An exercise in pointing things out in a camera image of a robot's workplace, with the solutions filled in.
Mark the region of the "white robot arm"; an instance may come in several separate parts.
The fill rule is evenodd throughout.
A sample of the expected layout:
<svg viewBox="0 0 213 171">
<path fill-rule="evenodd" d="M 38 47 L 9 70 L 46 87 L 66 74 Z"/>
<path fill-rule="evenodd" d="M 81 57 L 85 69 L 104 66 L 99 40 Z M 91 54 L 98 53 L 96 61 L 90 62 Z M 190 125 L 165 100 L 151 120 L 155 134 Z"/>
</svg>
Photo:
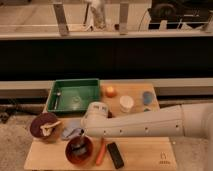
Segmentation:
<svg viewBox="0 0 213 171">
<path fill-rule="evenodd" d="M 213 103 L 176 105 L 109 118 L 108 106 L 93 102 L 81 126 L 90 137 L 206 138 L 209 146 L 204 171 L 213 171 Z"/>
</svg>

